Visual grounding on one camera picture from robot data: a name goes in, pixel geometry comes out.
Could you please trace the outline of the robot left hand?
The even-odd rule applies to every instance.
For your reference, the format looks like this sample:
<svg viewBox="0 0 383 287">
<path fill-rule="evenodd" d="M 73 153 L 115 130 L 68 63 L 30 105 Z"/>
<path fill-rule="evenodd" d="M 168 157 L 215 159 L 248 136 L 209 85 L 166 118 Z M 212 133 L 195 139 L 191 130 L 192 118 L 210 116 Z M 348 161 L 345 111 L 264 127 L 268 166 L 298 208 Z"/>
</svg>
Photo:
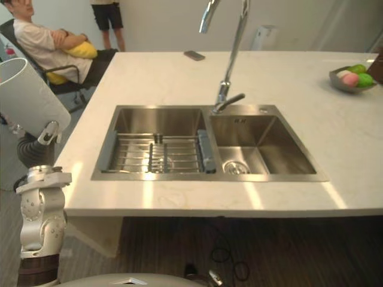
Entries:
<svg viewBox="0 0 383 287">
<path fill-rule="evenodd" d="M 37 137 L 21 129 L 17 134 L 16 147 L 21 163 L 28 169 L 36 166 L 53 166 L 58 131 L 57 121 L 48 122 Z"/>
</svg>

